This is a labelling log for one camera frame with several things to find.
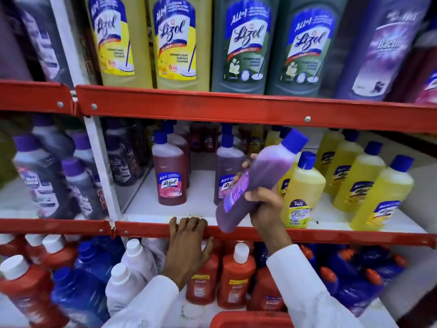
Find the long red shelf rail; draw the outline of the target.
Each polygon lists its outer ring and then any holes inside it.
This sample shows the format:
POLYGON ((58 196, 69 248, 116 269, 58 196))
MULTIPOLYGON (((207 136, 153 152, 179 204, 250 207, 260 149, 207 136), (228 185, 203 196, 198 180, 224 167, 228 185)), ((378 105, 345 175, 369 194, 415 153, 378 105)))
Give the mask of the long red shelf rail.
POLYGON ((415 104, 78 85, 86 116, 437 134, 437 107, 415 104))
MULTIPOLYGON (((169 225, 165 223, 115 222, 112 237, 170 236, 169 225)), ((291 239, 298 243, 345 243, 384 246, 424 246, 437 249, 437 234, 402 233, 382 231, 339 231, 317 229, 287 229, 291 239)), ((231 233, 222 232, 218 226, 207 226, 204 237, 216 240, 261 241, 253 227, 237 227, 231 233)))

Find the pink labelled cleaner bottle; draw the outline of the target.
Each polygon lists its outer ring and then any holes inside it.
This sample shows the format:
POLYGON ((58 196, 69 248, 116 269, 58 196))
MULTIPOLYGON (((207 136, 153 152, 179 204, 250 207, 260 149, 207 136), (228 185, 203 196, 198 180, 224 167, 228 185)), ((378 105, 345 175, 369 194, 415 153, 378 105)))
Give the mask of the pink labelled cleaner bottle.
POLYGON ((434 104, 434 99, 437 99, 437 15, 414 41, 385 100, 434 104))

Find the person's left forearm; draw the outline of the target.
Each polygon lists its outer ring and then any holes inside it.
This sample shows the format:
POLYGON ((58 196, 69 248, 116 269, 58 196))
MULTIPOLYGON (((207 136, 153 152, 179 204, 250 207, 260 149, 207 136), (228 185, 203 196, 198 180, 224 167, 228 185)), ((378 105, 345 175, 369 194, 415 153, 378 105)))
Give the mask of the person's left forearm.
POLYGON ((161 328, 172 303, 184 287, 185 284, 177 285, 169 277, 158 275, 101 328, 161 328))

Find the purple cleaner bottle blue cap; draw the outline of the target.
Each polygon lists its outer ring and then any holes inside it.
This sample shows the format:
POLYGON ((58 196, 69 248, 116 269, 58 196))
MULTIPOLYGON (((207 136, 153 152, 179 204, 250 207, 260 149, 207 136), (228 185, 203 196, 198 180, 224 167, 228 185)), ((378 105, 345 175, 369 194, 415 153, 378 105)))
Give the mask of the purple cleaner bottle blue cap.
POLYGON ((255 207, 256 202, 245 199, 244 193, 259 187, 272 189, 292 168, 295 156, 309 139, 297 129, 292 129, 277 145, 265 147, 239 177, 235 185, 216 209, 217 225, 222 232, 233 232, 238 224, 255 207))

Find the large dark grey bottle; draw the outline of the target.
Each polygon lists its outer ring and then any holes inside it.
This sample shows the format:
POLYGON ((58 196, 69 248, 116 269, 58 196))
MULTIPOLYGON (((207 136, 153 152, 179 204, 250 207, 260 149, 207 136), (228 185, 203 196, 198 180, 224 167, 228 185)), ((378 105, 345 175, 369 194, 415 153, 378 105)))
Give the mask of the large dark grey bottle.
POLYGON ((33 81, 0 2, 0 79, 33 81))

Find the large yellow cleaner bottle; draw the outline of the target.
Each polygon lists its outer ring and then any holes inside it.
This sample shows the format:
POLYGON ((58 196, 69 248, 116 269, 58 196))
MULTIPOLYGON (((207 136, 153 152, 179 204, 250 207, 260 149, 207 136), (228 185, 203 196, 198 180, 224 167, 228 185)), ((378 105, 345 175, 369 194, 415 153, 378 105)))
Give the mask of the large yellow cleaner bottle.
POLYGON ((157 88, 210 91, 212 0, 148 0, 157 88))
POLYGON ((153 88, 145 0, 84 0, 106 87, 153 88))

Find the mauve cleaner bottle blue cap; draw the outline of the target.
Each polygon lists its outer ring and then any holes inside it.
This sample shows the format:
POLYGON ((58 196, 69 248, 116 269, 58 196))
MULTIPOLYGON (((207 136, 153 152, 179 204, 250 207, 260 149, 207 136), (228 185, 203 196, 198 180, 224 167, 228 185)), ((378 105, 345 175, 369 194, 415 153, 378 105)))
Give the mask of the mauve cleaner bottle blue cap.
POLYGON ((222 134, 221 146, 216 152, 216 174, 214 186, 214 203, 218 205, 233 188, 233 180, 242 170, 246 160, 244 152, 234 147, 234 135, 222 134))

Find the large dark bottle purple label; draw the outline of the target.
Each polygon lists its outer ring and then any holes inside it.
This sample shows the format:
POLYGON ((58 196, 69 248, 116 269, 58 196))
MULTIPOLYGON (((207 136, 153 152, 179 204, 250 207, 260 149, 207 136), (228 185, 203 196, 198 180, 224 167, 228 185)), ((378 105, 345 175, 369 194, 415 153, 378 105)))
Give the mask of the large dark bottle purple label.
POLYGON ((14 0, 47 81, 74 88, 50 0, 14 0))

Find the large purple cleaner bottle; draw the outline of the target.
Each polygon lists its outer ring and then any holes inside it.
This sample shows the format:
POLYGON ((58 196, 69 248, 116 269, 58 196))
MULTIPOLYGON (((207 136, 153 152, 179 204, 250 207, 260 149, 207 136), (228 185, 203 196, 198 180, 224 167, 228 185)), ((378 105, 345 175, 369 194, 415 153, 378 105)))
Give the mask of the large purple cleaner bottle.
POLYGON ((383 101, 431 2, 370 0, 333 98, 383 101))

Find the group of blue bottles orange caps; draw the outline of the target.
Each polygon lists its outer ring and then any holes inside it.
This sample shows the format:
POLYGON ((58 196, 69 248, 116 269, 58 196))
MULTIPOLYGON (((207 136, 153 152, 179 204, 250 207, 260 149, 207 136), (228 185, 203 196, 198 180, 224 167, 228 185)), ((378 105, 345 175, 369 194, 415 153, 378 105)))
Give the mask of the group of blue bottles orange caps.
POLYGON ((298 243, 329 294, 355 317, 379 298, 408 267, 407 260, 380 245, 298 243))

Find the white shelf upright post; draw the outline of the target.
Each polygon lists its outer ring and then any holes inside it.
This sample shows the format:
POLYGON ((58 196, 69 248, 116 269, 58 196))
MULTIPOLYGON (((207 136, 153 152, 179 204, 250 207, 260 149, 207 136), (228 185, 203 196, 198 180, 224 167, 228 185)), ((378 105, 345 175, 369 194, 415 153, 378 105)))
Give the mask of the white shelf upright post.
MULTIPOLYGON (((84 49, 84 39, 81 39, 80 21, 75 18, 72 0, 50 0, 51 7, 58 27, 59 36, 69 67, 69 73, 74 87, 90 84, 90 76, 87 68, 87 58, 84 49)), ((95 158, 101 185, 107 202, 109 216, 106 220, 111 228, 115 228, 115 222, 122 217, 117 198, 115 183, 112 177, 110 162, 107 155, 104 135, 99 117, 86 116, 82 112, 83 103, 79 99, 78 91, 72 92, 76 111, 83 116, 86 131, 95 158)))

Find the pink cleaner bottle blue cap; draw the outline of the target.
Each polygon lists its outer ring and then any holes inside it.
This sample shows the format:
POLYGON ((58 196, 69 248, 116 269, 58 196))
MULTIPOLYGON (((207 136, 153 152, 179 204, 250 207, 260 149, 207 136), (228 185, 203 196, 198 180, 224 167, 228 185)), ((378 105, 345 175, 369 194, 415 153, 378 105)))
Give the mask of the pink cleaner bottle blue cap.
POLYGON ((184 204, 187 200, 187 159, 183 150, 170 144, 165 132, 156 130, 152 158, 158 202, 166 206, 184 204))
POLYGON ((174 132, 174 121, 164 120, 162 121, 162 131, 167 134, 168 143, 180 148, 186 157, 186 183, 187 188, 190 186, 191 175, 191 160, 190 160, 190 147, 188 141, 182 136, 174 132))

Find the group of yellow cleaner bottles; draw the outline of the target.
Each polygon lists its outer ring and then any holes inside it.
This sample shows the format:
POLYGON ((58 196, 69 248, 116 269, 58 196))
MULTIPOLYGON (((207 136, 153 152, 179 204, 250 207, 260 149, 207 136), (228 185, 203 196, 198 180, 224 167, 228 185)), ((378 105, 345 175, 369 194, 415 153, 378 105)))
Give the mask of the group of yellow cleaner bottles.
POLYGON ((293 168, 280 218, 286 228, 306 228, 322 192, 332 196, 332 205, 347 213, 355 231, 380 231, 414 186, 409 174, 414 159, 396 155, 387 167, 379 157, 382 143, 370 141, 365 149, 357 144, 358 131, 344 129, 324 178, 315 169, 316 156, 303 152, 293 168))

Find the short red shelf rail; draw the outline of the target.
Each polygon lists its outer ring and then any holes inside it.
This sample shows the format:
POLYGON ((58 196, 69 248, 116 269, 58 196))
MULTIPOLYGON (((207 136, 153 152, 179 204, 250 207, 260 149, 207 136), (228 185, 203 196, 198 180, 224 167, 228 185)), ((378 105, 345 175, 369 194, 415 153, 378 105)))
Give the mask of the short red shelf rail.
POLYGON ((82 116, 69 87, 57 82, 0 79, 0 110, 82 116))
POLYGON ((0 218, 0 233, 10 234, 59 234, 84 236, 112 236, 110 223, 106 220, 43 220, 0 218))

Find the large green cleaner bottle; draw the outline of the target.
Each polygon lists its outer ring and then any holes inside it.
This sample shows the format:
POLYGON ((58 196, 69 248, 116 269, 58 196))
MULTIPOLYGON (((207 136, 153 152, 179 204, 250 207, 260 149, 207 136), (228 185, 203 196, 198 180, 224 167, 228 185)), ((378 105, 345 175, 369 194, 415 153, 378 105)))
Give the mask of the large green cleaner bottle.
POLYGON ((214 0, 211 91, 263 95, 280 0, 214 0))
POLYGON ((265 94, 317 97, 348 0, 280 0, 265 94))

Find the red bottle white cap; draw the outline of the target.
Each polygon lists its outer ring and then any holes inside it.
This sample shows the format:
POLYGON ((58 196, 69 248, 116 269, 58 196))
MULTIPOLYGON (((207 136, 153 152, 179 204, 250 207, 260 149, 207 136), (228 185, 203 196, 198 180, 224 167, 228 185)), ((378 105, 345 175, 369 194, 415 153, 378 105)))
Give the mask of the red bottle white cap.
POLYGON ((27 256, 26 241, 22 235, 0 233, 0 257, 9 258, 14 255, 27 256))
POLYGON ((65 328, 68 317, 52 301, 51 273, 14 255, 0 264, 0 293, 29 321, 30 328, 65 328))
POLYGON ((41 266, 55 271, 61 268, 74 268, 78 257, 78 243, 69 243, 62 235, 47 235, 42 240, 44 253, 41 266))
POLYGON ((46 249, 42 243, 46 235, 43 234, 26 234, 25 240, 26 253, 34 264, 41 264, 41 260, 46 253, 46 249))

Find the person's right hand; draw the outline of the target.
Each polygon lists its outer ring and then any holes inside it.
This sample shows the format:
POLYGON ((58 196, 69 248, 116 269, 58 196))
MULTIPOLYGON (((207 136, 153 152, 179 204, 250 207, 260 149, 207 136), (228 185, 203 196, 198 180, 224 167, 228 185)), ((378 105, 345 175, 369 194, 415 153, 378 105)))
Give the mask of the person's right hand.
POLYGON ((288 246, 292 240, 280 218, 283 198, 278 193, 277 184, 271 190, 274 192, 274 202, 254 202, 255 209, 249 213, 250 220, 263 242, 278 241, 288 246))

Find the red plastic basket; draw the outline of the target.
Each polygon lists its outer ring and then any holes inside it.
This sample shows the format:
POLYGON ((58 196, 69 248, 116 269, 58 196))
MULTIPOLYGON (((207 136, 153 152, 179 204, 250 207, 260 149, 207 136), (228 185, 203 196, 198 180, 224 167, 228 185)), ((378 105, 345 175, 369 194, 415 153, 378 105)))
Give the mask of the red plastic basket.
POLYGON ((223 311, 216 314, 209 328, 294 328, 283 312, 223 311))

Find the person's right forearm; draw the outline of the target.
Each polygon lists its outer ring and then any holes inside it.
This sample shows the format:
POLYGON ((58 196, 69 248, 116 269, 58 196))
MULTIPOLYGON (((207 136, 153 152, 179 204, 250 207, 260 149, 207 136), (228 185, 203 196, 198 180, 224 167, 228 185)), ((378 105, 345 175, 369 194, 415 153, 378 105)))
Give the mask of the person's right forearm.
POLYGON ((267 267, 294 328, 363 328, 360 321, 330 295, 285 229, 261 229, 258 233, 270 254, 267 267))

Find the row of small dark bottles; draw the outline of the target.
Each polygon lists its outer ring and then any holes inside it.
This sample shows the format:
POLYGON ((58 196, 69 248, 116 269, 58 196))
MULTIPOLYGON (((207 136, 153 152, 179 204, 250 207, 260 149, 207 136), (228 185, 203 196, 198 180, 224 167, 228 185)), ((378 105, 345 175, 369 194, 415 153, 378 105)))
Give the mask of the row of small dark bottles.
POLYGON ((215 153, 221 146, 223 131, 230 131, 234 136, 233 146, 248 153, 247 138, 238 123, 191 121, 189 123, 189 140, 191 152, 215 153))

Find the person's left hand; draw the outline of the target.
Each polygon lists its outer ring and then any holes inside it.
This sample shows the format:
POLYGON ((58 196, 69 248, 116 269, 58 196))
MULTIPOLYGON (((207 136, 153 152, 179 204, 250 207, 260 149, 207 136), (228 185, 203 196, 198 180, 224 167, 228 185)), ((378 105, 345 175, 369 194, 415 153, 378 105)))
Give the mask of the person's left hand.
POLYGON ((198 218, 197 235, 186 235, 189 218, 178 222, 177 234, 169 238, 169 247, 162 275, 172 279, 177 285, 187 282, 201 269, 201 242, 208 225, 205 219, 198 218))

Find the white bottle purple cap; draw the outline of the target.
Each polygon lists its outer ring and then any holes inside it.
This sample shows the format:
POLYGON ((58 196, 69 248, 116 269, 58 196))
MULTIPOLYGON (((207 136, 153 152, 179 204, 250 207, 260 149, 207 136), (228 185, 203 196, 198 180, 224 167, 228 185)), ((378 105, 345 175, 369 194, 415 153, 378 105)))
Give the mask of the white bottle purple cap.
POLYGON ((31 133, 12 139, 16 147, 12 163, 30 192, 37 217, 73 220, 78 210, 58 160, 31 133))
POLYGON ((31 120, 32 134, 46 151, 59 161, 74 156, 76 147, 73 140, 55 124, 50 114, 33 113, 31 120))
POLYGON ((72 138, 76 147, 74 157, 83 162, 86 170, 93 179, 98 180, 99 174, 88 134, 85 132, 78 132, 73 134, 72 138))
POLYGON ((86 220, 105 220, 107 204, 101 187, 96 187, 93 178, 82 160, 71 157, 61 160, 63 174, 86 220))

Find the dark bottle purple cap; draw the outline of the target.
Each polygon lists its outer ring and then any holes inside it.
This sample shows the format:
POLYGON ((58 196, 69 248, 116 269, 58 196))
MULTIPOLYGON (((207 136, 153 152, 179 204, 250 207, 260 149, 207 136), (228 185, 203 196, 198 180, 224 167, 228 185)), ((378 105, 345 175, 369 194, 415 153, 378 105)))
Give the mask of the dark bottle purple cap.
POLYGON ((105 123, 104 141, 114 182, 121 187, 132 186, 144 172, 138 152, 119 118, 106 118, 105 123))

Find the white shelf board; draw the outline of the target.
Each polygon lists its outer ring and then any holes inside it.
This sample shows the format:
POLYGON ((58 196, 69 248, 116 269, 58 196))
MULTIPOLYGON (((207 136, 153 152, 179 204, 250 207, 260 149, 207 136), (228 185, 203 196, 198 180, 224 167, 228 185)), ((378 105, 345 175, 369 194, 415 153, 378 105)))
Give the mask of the white shelf board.
MULTIPOLYGON (((369 141, 383 143, 380 157, 388 165, 396 155, 403 154, 415 161, 409 173, 414 187, 401 207, 382 229, 384 232, 437 233, 437 145, 420 135, 398 132, 361 131, 358 143, 364 147, 369 141)), ((193 154, 194 166, 187 191, 187 201, 177 206, 158 203, 154 170, 140 185, 130 203, 125 204, 119 222, 167 224, 174 216, 205 218, 209 226, 216 226, 214 199, 216 158, 213 154, 193 154)))

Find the orange cleaner bottle white cap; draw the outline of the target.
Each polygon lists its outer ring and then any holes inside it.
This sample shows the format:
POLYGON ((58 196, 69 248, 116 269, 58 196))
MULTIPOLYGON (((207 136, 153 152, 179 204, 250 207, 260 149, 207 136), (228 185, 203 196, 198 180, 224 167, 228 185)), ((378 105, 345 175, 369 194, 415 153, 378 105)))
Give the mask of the orange cleaner bottle white cap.
POLYGON ((247 310, 281 312, 284 307, 284 300, 269 268, 265 266, 259 269, 247 310))
POLYGON ((249 247, 238 242, 233 254, 222 259, 222 273, 217 303, 224 310, 238 310, 246 307, 250 281, 256 272, 256 262, 249 253, 249 247))
POLYGON ((213 251, 205 265, 187 283, 185 298, 189 303, 203 306, 215 301, 219 267, 219 256, 213 251))

